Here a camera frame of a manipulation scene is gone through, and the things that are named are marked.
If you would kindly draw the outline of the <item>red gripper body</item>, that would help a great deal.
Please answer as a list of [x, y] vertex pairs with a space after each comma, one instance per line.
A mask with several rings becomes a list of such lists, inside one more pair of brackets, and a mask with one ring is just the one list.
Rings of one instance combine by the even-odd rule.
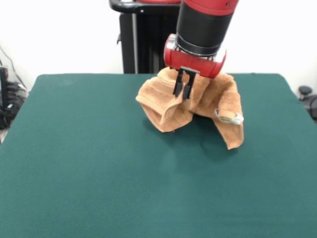
[[221, 48], [214, 57], [199, 57], [174, 49], [164, 49], [164, 62], [166, 66], [180, 70], [188, 68], [201, 76], [215, 78], [221, 71], [226, 59], [226, 49]]

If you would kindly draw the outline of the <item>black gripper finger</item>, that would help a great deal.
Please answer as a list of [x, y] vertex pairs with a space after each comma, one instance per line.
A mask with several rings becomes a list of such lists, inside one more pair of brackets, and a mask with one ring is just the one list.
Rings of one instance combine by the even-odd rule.
[[183, 100], [187, 100], [190, 98], [191, 90], [194, 84], [196, 72], [194, 71], [187, 71], [186, 72], [189, 75], [189, 81], [188, 83], [184, 86], [183, 90]]
[[175, 85], [174, 85], [174, 90], [173, 90], [173, 95], [175, 97], [178, 97], [179, 94], [182, 92], [183, 90], [183, 81], [182, 81], [182, 78], [183, 78], [183, 74], [184, 74], [184, 68], [180, 68], [178, 70], [178, 74], [177, 74], [177, 77], [176, 77], [176, 81], [175, 81]]

